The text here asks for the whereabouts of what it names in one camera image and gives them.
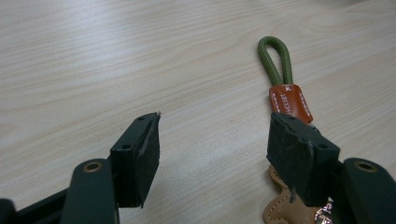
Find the light wood surface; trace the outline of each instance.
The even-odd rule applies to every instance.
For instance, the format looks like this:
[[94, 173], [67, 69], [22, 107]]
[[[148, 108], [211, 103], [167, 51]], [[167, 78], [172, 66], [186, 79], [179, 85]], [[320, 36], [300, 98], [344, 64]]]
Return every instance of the light wood surface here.
[[106, 158], [140, 115], [162, 111], [144, 209], [121, 223], [262, 223], [270, 81], [257, 53], [289, 47], [294, 81], [340, 160], [396, 177], [396, 1], [0, 3], [0, 198], [18, 209]]

